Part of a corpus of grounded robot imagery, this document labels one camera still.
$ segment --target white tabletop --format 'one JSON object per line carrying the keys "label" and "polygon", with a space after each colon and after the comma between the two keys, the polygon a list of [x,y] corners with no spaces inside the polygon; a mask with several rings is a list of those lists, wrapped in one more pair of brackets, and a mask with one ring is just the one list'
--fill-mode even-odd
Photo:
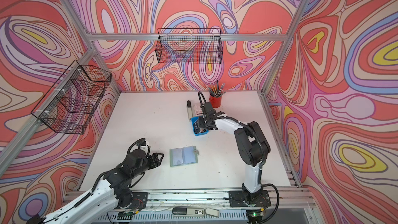
{"label": "white tabletop", "polygon": [[[187,100],[199,102],[197,92],[122,93],[80,190],[90,189],[100,173],[122,162],[128,147],[140,138],[147,139],[151,153],[164,153],[164,159],[161,166],[146,172],[136,190],[241,187],[246,164],[235,137],[221,130],[195,136],[188,121]],[[260,125],[271,147],[261,182],[290,186],[257,92],[227,92],[216,110]],[[186,146],[196,146],[198,163],[170,167],[170,149]]]}

